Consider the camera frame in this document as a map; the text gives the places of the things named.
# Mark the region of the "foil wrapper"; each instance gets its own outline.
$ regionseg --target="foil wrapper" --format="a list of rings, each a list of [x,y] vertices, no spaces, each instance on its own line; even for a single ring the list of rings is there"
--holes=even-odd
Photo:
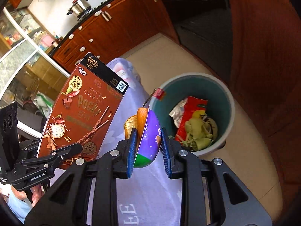
[[[169,113],[169,116],[173,118],[173,122],[175,123],[175,126],[177,128],[180,127],[182,117],[184,114],[184,106],[187,103],[187,98],[184,100],[181,100]]]

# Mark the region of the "black countertop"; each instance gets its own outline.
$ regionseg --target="black countertop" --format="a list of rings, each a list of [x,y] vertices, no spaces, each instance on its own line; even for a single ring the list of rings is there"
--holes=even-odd
[[[114,0],[106,0],[105,2],[103,2],[101,5],[99,5],[98,7],[96,7],[95,9],[93,9],[93,11],[89,14],[87,14],[81,21],[79,21],[63,38],[63,40],[58,44],[57,47],[53,48],[48,55],[50,57],[52,57],[56,50],[67,40],[67,38],[78,28],[80,27],[80,25],[85,22],[87,19],[89,19],[91,16],[93,16],[97,11],[101,10],[104,6],[106,6],[107,4],[111,3]]]

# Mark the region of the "qr code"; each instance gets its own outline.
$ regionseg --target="qr code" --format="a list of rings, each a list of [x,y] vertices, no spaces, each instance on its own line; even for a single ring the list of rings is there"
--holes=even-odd
[[[120,90],[121,92],[124,91],[124,89],[126,88],[126,84],[123,81],[120,81],[116,87],[118,90]]]

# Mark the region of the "metal screw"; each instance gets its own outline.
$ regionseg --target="metal screw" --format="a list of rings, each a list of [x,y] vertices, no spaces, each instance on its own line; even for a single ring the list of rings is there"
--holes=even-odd
[[[179,151],[179,155],[180,155],[180,156],[186,156],[186,155],[188,155],[188,151],[187,151],[187,150],[184,150],[184,149],[181,149],[181,150]]]
[[[217,164],[218,166],[221,165],[221,164],[223,164],[223,161],[222,161],[222,159],[220,159],[220,158],[215,158],[213,162],[214,162],[215,164]]]
[[[77,159],[77,160],[75,161],[75,164],[76,164],[76,165],[82,165],[82,164],[84,164],[84,162],[85,162],[85,160],[84,160],[83,158],[79,158],[79,159]]]
[[[110,154],[111,154],[112,156],[118,156],[118,155],[119,155],[119,151],[116,150],[116,149],[114,149],[114,150],[112,150],[112,151],[110,152]]]

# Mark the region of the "trash bin rim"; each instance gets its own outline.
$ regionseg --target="trash bin rim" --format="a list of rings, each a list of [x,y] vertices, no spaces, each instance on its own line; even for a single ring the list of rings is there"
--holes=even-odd
[[[210,147],[206,148],[206,149],[192,152],[196,156],[201,156],[201,155],[209,154],[209,153],[213,152],[214,150],[218,149],[219,146],[221,146],[223,144],[223,142],[226,140],[226,138],[228,137],[228,135],[229,135],[229,133],[230,133],[232,127],[233,127],[233,123],[234,123],[235,102],[234,102],[234,98],[233,98],[230,90],[227,88],[227,86],[221,80],[217,79],[216,77],[214,77],[212,75],[208,75],[208,74],[205,74],[205,73],[198,73],[198,72],[184,73],[184,74],[181,74],[181,75],[178,75],[178,76],[175,76],[175,77],[169,79],[168,81],[163,83],[159,88],[164,89],[171,82],[173,82],[173,81],[175,81],[179,78],[186,77],[186,76],[193,76],[193,75],[203,76],[203,77],[209,78],[210,80],[213,80],[213,81],[217,82],[222,87],[222,89],[225,91],[225,93],[228,97],[229,103],[230,103],[230,110],[231,110],[229,124],[228,124],[224,134],[219,138],[219,140],[217,142],[215,142],[213,145],[211,145]],[[158,100],[156,97],[151,98],[150,105],[149,105],[150,109],[152,109],[152,106],[153,106],[153,104],[155,103],[156,100]]]

